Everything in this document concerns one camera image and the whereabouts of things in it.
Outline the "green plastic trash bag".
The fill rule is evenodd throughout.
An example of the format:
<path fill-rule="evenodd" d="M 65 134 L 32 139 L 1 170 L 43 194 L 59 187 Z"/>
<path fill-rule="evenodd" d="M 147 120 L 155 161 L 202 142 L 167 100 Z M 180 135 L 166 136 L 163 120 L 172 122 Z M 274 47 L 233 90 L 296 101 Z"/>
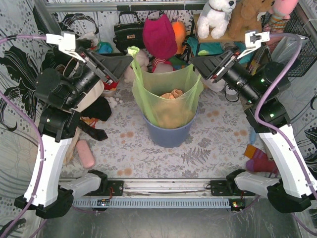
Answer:
<path fill-rule="evenodd" d="M 199 96 L 204 89 L 201 76 L 194 72 L 192 64 L 172 72 L 145 72 L 135 59 L 139 50 L 135 46 L 127 48 L 133 57 L 131 65 L 136 75 L 132 93 L 143 115 L 161 128 L 175 129 L 186 125 L 198 109 Z M 173 100 L 161 98 L 174 89 L 182 90 L 183 95 Z"/>

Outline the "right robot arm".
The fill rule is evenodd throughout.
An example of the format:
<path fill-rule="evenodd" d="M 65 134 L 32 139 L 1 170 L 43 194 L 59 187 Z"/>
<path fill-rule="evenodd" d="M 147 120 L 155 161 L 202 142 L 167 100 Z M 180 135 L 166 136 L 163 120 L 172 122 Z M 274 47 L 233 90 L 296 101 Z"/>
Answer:
<path fill-rule="evenodd" d="M 195 57 L 192 64 L 204 79 L 224 80 L 249 107 L 245 114 L 273 156 L 280 178 L 264 178 L 247 171 L 234 172 L 236 187 L 266 197 L 281 213 L 301 212 L 309 208 L 317 195 L 317 181 L 309 171 L 297 146 L 285 107 L 277 99 L 284 91 L 287 72 L 297 55 L 287 64 L 270 61 L 251 75 L 240 63 L 238 50 L 220 55 Z"/>

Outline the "blue trash bin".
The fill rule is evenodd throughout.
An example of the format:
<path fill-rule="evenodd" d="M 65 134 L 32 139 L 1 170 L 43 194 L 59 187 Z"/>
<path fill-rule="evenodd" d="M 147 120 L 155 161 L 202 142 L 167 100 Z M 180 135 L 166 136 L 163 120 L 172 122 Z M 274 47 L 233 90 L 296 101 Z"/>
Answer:
<path fill-rule="evenodd" d="M 146 127 L 154 144 L 164 148 L 175 148 L 179 147 L 189 136 L 190 129 L 197 116 L 197 112 L 198 111 L 196 111 L 190 122 L 175 129 L 165 129 L 155 126 L 150 123 L 144 115 L 142 115 L 142 117 L 146 122 Z"/>

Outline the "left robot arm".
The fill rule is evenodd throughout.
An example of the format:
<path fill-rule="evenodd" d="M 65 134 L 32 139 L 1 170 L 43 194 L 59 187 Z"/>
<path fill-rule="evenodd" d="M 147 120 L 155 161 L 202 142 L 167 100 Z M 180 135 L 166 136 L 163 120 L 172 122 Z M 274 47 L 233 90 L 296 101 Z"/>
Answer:
<path fill-rule="evenodd" d="M 67 76 L 47 68 L 36 79 L 36 97 L 46 104 L 36 131 L 39 152 L 27 191 L 15 199 L 20 209 L 34 210 L 43 219 L 64 216 L 73 201 L 86 194 L 110 193 L 107 175 L 90 170 L 84 176 L 59 185 L 64 157 L 80 124 L 83 101 L 105 82 L 118 82 L 133 57 L 97 54 L 79 48 L 78 61 Z"/>

